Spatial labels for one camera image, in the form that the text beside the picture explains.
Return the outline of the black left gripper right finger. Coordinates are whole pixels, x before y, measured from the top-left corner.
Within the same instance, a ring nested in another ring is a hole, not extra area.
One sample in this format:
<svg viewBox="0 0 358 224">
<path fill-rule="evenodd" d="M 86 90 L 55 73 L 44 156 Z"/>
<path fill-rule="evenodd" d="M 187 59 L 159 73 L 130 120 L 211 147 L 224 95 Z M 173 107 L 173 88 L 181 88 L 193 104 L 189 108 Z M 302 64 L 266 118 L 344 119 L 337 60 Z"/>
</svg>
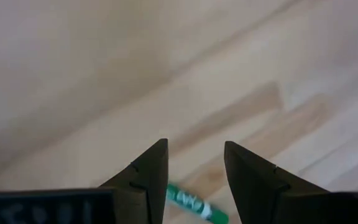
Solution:
<svg viewBox="0 0 358 224">
<path fill-rule="evenodd" d="M 327 192 L 233 141 L 225 142 L 224 164 L 242 224 L 273 224 L 285 193 Z"/>
</svg>

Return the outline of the green Expo dry-erase marker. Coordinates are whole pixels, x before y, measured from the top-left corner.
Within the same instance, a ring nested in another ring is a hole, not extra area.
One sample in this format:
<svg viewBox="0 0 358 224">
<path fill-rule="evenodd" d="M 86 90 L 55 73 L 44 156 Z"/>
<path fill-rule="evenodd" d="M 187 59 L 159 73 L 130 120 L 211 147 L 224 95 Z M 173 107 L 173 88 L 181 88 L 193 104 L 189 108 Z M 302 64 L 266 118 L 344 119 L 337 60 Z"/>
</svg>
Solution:
<svg viewBox="0 0 358 224">
<path fill-rule="evenodd" d="M 180 208 L 199 216 L 201 219 L 212 224 L 228 224 L 229 216 L 204 201 L 196 195 L 179 188 L 177 185 L 168 184 L 166 190 L 167 199 Z"/>
</svg>

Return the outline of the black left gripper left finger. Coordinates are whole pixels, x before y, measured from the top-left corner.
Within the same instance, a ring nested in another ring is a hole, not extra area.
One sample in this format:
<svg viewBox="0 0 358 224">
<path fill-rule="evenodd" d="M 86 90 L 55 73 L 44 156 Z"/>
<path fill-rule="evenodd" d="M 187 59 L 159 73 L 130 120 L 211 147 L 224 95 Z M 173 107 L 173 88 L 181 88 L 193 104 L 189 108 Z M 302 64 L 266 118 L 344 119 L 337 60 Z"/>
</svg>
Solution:
<svg viewBox="0 0 358 224">
<path fill-rule="evenodd" d="M 168 184 L 168 140 L 159 139 L 101 185 L 112 188 L 114 224 L 162 224 Z"/>
</svg>

